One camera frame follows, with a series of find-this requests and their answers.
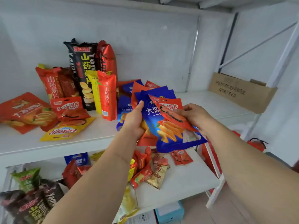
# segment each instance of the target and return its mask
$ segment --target floor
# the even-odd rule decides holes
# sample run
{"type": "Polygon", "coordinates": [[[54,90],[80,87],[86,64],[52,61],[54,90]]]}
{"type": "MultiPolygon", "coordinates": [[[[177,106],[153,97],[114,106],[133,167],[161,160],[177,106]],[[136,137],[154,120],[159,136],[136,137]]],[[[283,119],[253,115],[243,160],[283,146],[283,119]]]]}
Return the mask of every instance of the floor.
{"type": "Polygon", "coordinates": [[[206,193],[181,200],[185,209],[181,224],[256,224],[227,185],[224,185],[213,207],[209,210],[205,206],[207,200],[206,193]]]}

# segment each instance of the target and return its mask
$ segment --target shelf leg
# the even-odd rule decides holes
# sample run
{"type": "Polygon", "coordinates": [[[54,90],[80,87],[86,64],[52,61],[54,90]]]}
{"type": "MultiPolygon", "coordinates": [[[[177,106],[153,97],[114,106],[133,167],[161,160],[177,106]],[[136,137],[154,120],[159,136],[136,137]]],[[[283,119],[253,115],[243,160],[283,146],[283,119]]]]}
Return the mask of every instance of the shelf leg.
{"type": "Polygon", "coordinates": [[[209,200],[208,200],[208,202],[206,204],[206,207],[208,209],[210,209],[212,207],[212,205],[214,204],[215,200],[217,199],[217,197],[218,197],[218,195],[219,195],[219,193],[220,193],[220,191],[221,191],[221,189],[222,189],[222,187],[223,187],[223,185],[225,183],[225,178],[224,178],[223,174],[220,176],[219,180],[220,180],[219,186],[217,186],[214,189],[214,191],[212,192],[212,195],[210,196],[210,198],[209,198],[209,200]]]}

